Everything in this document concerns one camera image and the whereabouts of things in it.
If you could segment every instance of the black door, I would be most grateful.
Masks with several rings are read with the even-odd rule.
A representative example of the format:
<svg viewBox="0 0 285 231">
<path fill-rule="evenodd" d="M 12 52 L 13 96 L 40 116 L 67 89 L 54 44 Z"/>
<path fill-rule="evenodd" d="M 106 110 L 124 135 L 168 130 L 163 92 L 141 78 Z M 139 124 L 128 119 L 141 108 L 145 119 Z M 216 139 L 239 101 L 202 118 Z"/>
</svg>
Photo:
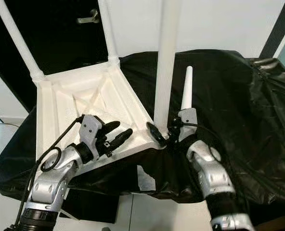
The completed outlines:
<svg viewBox="0 0 285 231">
<path fill-rule="evenodd" d="M 107 61 L 101 21 L 77 23 L 77 18 L 91 17 L 92 9 L 100 14 L 97 0 L 6 0 L 6 4 L 44 74 Z M 0 76 L 31 110 L 36 88 L 1 19 Z"/>
</svg>

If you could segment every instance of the black wire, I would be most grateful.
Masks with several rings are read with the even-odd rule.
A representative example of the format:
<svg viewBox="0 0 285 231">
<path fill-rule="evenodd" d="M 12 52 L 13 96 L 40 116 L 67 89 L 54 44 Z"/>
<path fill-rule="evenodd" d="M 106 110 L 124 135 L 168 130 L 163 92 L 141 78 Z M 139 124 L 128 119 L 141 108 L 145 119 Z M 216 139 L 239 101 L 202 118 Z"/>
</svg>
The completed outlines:
<svg viewBox="0 0 285 231">
<path fill-rule="evenodd" d="M 210 134 L 212 134 L 216 139 L 219 140 L 220 144 L 223 145 L 222 142 L 221 142 L 220 137 L 219 137 L 215 132 L 211 131 L 210 129 L 206 128 L 205 126 L 202 126 L 202 125 L 200 125 L 200 124 L 191 124 L 191 123 L 182 123 L 182 125 L 184 125 L 184 126 L 193 126 L 193 127 L 197 127 L 197 128 L 202 128 L 202 129 L 208 131 Z"/>
<path fill-rule="evenodd" d="M 15 124 L 0 123 L 0 125 L 2 125 L 2 124 L 4 124 L 4 125 L 12 125 L 12 126 L 15 126 L 15 127 L 18 127 L 18 128 L 19 128 L 19 126 L 15 125 Z"/>
<path fill-rule="evenodd" d="M 208 145 L 208 149 L 209 149 L 209 152 L 210 152 L 211 156 L 213 156 L 213 158 L 214 158 L 217 162 L 219 162 L 219 163 L 220 163 L 220 160 L 218 160 L 218 159 L 214 156 L 214 154 L 213 154 L 213 152 L 212 152 L 212 149 L 211 149 L 210 145 Z"/>
<path fill-rule="evenodd" d="M 18 223 L 19 223 L 19 220 L 20 220 L 20 217 L 21 217 L 21 214 L 22 214 L 22 211 L 23 211 L 23 207 L 24 207 L 24 203 L 27 199 L 27 194 L 29 193 L 28 191 L 28 187 L 30 188 L 30 190 L 32 190 L 32 187 L 33 187 L 33 184 L 34 184 L 34 181 L 35 181 L 35 177 L 36 177 L 36 173 L 37 173 L 37 169 L 38 167 L 40 166 L 41 162 L 43 161 L 43 159 L 47 156 L 47 154 L 55 149 L 55 146 L 59 143 L 59 141 L 68 133 L 68 131 L 77 123 L 77 122 L 81 122 L 82 119 L 83 119 L 83 115 L 79 118 L 76 118 L 68 127 L 67 129 L 58 137 L 58 139 L 51 145 L 51 147 L 49 147 L 48 150 L 46 150 L 41 156 L 40 158 L 36 161 L 36 164 L 33 166 L 33 168 L 31 169 L 31 172 L 29 174 L 29 177 L 28 177 L 28 180 L 27 180 L 27 183 L 25 185 L 25 188 L 24 188 L 24 192 L 23 192 L 23 196 L 22 196 L 22 201 L 20 203 L 20 206 L 19 206 L 19 210 L 18 210 L 18 213 L 17 213 L 17 217 L 16 217 L 16 220 L 15 220 L 15 224 L 14 224 L 14 227 L 17 227 Z"/>
<path fill-rule="evenodd" d="M 58 155 L 57 155 L 57 158 L 56 158 L 56 160 L 54 160 L 54 162 L 53 162 L 53 164 L 52 164 L 52 166 L 50 166 L 50 167 L 48 167 L 48 168 L 45 168 L 45 162 L 41 165 L 41 171 L 42 172 L 48 172 L 48 171 L 50 171 L 50 170 L 52 170 L 57 164 L 58 164 L 58 162 L 59 162 L 59 160 L 60 160 L 60 158 L 61 158 L 61 149 L 59 148 L 59 147 L 53 147 L 52 148 L 52 150 L 57 150 L 57 152 L 58 152 Z"/>
</svg>

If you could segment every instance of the silver metal bracket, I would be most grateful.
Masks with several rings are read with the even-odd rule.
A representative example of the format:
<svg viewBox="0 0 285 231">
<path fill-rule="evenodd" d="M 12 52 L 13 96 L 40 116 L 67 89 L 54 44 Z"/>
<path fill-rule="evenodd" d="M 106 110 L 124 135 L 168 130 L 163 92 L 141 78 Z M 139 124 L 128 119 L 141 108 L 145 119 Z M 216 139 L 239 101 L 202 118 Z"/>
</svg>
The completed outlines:
<svg viewBox="0 0 285 231">
<path fill-rule="evenodd" d="M 211 220 L 215 230 L 248 230 L 255 231 L 252 222 L 245 213 L 229 214 Z"/>
<path fill-rule="evenodd" d="M 193 143 L 186 154 L 198 172 L 200 187 L 204 198 L 216 193 L 235 193 L 233 184 L 220 164 L 220 154 L 214 148 L 209 148 L 203 141 Z"/>
<path fill-rule="evenodd" d="M 101 122 L 92 115 L 85 115 L 79 130 L 80 142 L 84 142 L 90 149 L 93 159 L 96 161 L 100 158 L 99 153 L 95 147 L 96 133 L 102 128 Z"/>
<path fill-rule="evenodd" d="M 29 194 L 26 208 L 59 212 L 67 185 L 77 170 L 75 161 L 72 161 L 63 168 L 41 173 Z"/>
<path fill-rule="evenodd" d="M 178 116 L 183 123 L 197 124 L 197 115 L 195 108 L 187 108 L 179 111 Z M 179 141 L 184 140 L 186 137 L 196 133 L 197 128 L 193 126 L 182 126 L 180 128 Z"/>
<path fill-rule="evenodd" d="M 46 169 L 50 168 L 54 164 L 57 159 L 57 156 L 58 154 L 53 154 L 44 162 L 44 166 Z M 83 162 L 78 151 L 74 147 L 69 146 L 62 151 L 60 160 L 58 161 L 54 169 L 61 169 L 72 161 L 76 162 L 78 168 L 81 168 L 83 166 Z"/>
</svg>

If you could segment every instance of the white floor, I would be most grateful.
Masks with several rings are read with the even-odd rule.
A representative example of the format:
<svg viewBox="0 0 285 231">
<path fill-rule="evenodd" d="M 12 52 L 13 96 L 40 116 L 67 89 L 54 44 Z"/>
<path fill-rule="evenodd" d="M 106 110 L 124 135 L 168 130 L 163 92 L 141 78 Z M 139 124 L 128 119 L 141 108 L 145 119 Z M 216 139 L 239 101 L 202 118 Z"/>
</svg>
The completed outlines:
<svg viewBox="0 0 285 231">
<path fill-rule="evenodd" d="M 0 125 L 0 153 L 15 131 Z M 0 194 L 0 231 L 13 224 L 19 201 Z M 147 195 L 121 196 L 115 224 L 58 218 L 56 231 L 211 231 L 205 202 L 178 204 Z"/>
</svg>

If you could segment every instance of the wrinkled black fabric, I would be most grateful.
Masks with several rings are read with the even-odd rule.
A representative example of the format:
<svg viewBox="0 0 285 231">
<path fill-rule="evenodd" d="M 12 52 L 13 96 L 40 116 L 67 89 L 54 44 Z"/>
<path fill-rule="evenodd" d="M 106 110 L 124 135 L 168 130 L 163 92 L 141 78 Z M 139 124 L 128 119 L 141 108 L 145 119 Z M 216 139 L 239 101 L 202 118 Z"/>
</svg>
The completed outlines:
<svg viewBox="0 0 285 231">
<path fill-rule="evenodd" d="M 121 58 L 122 72 L 151 117 L 156 65 L 157 52 Z M 285 201 L 285 68 L 276 59 L 246 60 L 235 51 L 177 53 L 169 122 L 180 109 L 189 65 L 194 68 L 193 107 L 197 108 L 198 123 L 215 131 L 221 142 L 200 128 L 198 138 L 220 151 L 240 195 L 258 204 Z M 35 142 L 35 126 L 33 129 L 34 136 L 21 134 L 19 145 L 11 140 L 0 156 L 3 195 L 20 198 L 34 163 L 35 148 L 27 144 L 29 139 Z M 164 150 L 145 150 L 75 177 L 69 186 L 107 195 L 135 192 L 179 203 L 199 202 L 202 196 L 196 173 L 185 158 L 186 147 L 182 143 Z M 156 191 L 140 191 L 137 165 L 155 178 Z"/>
</svg>

